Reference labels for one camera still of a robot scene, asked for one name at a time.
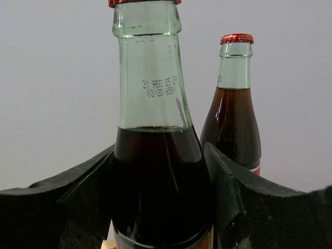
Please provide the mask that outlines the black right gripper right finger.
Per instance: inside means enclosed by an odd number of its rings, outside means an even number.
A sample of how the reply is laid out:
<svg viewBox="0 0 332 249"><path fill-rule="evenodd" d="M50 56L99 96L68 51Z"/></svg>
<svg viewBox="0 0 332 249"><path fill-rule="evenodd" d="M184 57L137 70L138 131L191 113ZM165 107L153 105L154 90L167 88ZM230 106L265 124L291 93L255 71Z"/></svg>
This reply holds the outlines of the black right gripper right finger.
<svg viewBox="0 0 332 249"><path fill-rule="evenodd" d="M302 192L238 165L210 143L216 248L331 248L331 188Z"/></svg>

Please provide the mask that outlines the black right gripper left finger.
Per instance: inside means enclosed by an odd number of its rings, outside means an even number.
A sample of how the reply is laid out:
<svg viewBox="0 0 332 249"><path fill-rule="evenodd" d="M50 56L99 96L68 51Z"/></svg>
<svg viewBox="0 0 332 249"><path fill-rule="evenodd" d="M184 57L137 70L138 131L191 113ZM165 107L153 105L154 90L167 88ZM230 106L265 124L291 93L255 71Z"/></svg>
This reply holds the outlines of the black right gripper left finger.
<svg viewBox="0 0 332 249"><path fill-rule="evenodd" d="M101 248L114 147L27 188L1 191L1 248Z"/></svg>

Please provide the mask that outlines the cola glass bottle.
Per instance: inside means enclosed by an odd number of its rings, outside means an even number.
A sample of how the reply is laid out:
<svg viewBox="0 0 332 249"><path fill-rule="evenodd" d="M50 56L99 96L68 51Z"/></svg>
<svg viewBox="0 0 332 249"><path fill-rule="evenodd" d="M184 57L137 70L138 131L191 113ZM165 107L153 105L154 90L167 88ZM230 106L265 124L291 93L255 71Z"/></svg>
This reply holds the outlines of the cola glass bottle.
<svg viewBox="0 0 332 249"><path fill-rule="evenodd" d="M212 248L211 182L190 116L178 1L110 1L120 55L112 163L118 248Z"/></svg>
<svg viewBox="0 0 332 249"><path fill-rule="evenodd" d="M245 33L221 38L217 86L200 143L202 146L211 143L228 158L259 175L261 142L250 82L253 43L253 36Z"/></svg>

